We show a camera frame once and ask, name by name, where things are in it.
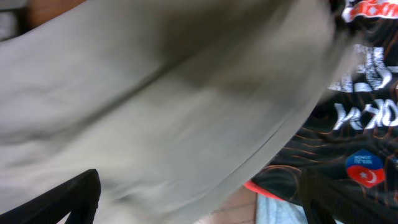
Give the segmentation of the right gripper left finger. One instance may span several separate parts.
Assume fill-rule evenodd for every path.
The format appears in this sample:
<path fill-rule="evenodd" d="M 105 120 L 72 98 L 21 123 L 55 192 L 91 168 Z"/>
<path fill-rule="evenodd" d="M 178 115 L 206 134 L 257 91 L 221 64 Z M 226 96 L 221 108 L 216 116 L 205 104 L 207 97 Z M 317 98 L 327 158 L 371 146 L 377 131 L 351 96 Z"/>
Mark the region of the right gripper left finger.
<path fill-rule="evenodd" d="M 92 224 L 101 195 L 97 170 L 89 169 L 1 215 L 1 224 Z"/>

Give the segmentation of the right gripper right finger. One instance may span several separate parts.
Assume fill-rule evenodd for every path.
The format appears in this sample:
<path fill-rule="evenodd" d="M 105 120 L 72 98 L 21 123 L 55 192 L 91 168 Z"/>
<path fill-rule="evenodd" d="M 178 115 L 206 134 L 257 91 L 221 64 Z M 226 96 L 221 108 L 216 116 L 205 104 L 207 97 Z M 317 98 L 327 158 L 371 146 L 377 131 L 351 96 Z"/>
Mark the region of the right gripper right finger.
<path fill-rule="evenodd" d="M 396 224 L 397 212 L 356 192 L 338 186 L 315 170 L 304 170 L 298 183 L 298 197 L 308 224 L 385 223 Z"/>

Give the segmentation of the khaki beige trousers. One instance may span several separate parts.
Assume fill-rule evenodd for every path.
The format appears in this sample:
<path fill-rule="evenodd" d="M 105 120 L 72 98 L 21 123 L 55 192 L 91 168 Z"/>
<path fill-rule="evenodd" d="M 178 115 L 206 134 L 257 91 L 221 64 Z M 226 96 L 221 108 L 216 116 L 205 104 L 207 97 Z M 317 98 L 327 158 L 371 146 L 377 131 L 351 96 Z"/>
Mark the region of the khaki beige trousers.
<path fill-rule="evenodd" d="M 96 223 L 193 223 L 284 147 L 357 39 L 327 1 L 86 1 L 1 43 L 1 211 L 96 169 Z"/>

